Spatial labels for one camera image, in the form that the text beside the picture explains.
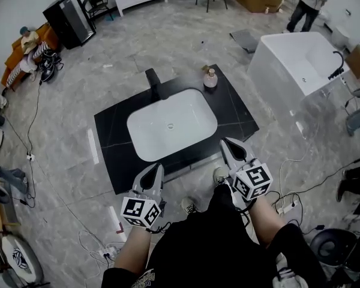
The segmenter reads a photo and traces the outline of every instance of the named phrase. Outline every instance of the soap dispenser bottle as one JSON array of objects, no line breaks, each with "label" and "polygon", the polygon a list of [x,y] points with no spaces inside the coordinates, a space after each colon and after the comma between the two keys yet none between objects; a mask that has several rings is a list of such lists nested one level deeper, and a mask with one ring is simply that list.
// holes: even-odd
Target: soap dispenser bottle
[{"label": "soap dispenser bottle", "polygon": [[217,76],[213,68],[208,69],[207,73],[204,75],[204,85],[207,88],[214,88],[217,85]]}]

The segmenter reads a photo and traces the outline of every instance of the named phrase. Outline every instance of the cube with black and white pattern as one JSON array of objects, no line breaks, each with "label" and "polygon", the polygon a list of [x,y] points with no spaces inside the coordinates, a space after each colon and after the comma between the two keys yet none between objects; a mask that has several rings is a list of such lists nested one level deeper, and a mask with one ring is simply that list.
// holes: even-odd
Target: cube with black and white pattern
[{"label": "cube with black and white pattern", "polygon": [[268,166],[263,163],[246,170],[236,172],[233,188],[241,193],[246,200],[252,200],[268,192],[273,178]]},{"label": "cube with black and white pattern", "polygon": [[125,197],[122,201],[121,215],[133,226],[151,228],[160,212],[156,201],[151,199]]}]

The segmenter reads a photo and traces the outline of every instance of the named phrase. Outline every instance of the bathtub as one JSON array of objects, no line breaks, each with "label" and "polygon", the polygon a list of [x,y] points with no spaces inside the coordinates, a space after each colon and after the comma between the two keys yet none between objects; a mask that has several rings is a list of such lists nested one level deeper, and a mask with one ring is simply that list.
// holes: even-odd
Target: bathtub
[{"label": "bathtub", "polygon": [[[266,35],[257,46],[248,75],[278,119],[296,110],[305,97],[339,80],[328,79],[341,65],[335,50],[318,32]],[[349,71],[345,63],[343,68],[344,73]]]}]

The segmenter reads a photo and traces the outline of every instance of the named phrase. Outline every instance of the black cabinet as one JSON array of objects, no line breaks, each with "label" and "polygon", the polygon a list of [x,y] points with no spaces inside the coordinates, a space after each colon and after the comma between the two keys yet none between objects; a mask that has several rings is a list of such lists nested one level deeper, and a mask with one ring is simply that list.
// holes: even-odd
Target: black cabinet
[{"label": "black cabinet", "polygon": [[81,0],[56,0],[43,14],[67,49],[82,46],[96,33]]}]

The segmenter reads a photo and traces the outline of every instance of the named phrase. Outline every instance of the gray tile floor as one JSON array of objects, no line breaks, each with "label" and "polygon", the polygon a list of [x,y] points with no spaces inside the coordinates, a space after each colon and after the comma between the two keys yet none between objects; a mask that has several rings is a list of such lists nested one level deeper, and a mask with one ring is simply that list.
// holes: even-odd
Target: gray tile floor
[{"label": "gray tile floor", "polygon": [[[268,164],[275,179],[273,190],[280,190],[279,169],[288,158],[298,160],[304,156],[300,162],[284,163],[284,194],[307,189],[360,157],[360,130],[349,138],[344,128],[346,112],[342,106],[350,95],[338,82],[306,99],[293,116],[275,120],[246,74],[251,56],[229,33],[245,28],[256,37],[279,33],[289,15],[251,14],[235,0],[227,3],[228,10],[222,0],[211,2],[207,14],[206,0],[200,0],[198,6],[194,0],[169,0],[167,4],[156,1],[125,11],[125,17],[117,17],[114,22],[99,19],[97,35],[83,47],[64,50],[64,69],[53,82],[40,87],[38,115],[29,135],[36,156],[32,164],[36,206],[29,209],[17,201],[15,206],[21,234],[34,249],[53,287],[83,287],[85,278],[88,287],[100,286],[106,266],[100,265],[99,273],[96,261],[80,246],[78,233],[89,230],[104,244],[119,241],[108,207],[119,210],[123,195],[116,196],[112,190],[94,114],[148,89],[144,74],[148,68],[155,68],[164,82],[205,64],[218,64],[260,127],[248,142]],[[328,36],[321,28],[314,29]],[[26,131],[34,116],[37,90],[37,81],[26,80],[15,93],[7,93],[10,105],[5,114],[27,145]],[[302,131],[297,122],[303,126]],[[88,140],[91,130],[97,164]],[[8,123],[4,131],[0,164],[10,169],[19,167],[30,176],[25,147]],[[212,196],[213,169],[222,163],[221,159],[215,160],[166,183],[163,197],[168,204],[160,224],[185,219],[180,201],[186,195],[195,197],[204,210]],[[351,215],[360,197],[347,193],[337,203],[339,178],[340,173],[301,195],[304,231],[318,224],[360,230],[360,217]],[[13,190],[13,195],[20,194]],[[275,199],[273,194],[267,197]],[[295,208],[286,220],[299,219],[300,212],[299,207]],[[128,231],[130,227],[123,223]],[[82,241],[87,249],[98,250],[98,244],[88,234],[82,233]]]}]

